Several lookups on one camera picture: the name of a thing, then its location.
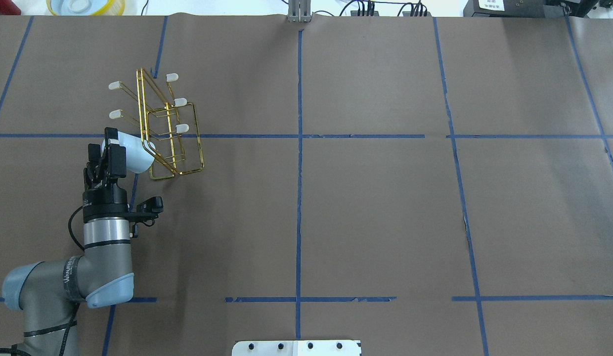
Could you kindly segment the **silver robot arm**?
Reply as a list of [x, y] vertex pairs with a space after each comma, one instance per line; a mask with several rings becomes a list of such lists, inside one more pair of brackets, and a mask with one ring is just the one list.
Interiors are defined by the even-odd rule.
[[103, 144], [88, 146], [84, 169], [83, 254], [64, 261], [20, 266], [4, 278], [2, 296], [25, 317], [24, 339], [0, 350], [9, 356], [77, 356], [78, 309], [129, 301], [134, 295], [128, 194], [118, 180], [127, 174], [119, 131], [106, 128]]

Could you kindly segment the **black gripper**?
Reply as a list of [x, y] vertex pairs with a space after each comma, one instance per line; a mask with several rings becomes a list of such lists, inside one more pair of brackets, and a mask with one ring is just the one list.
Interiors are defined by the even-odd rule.
[[128, 212], [128, 194], [118, 180], [127, 175], [126, 148], [119, 145], [119, 131], [104, 129], [104, 144], [108, 146], [108, 174], [99, 144], [88, 144], [88, 161], [84, 169], [85, 191], [82, 195], [83, 221], [105, 217], [122, 217]]

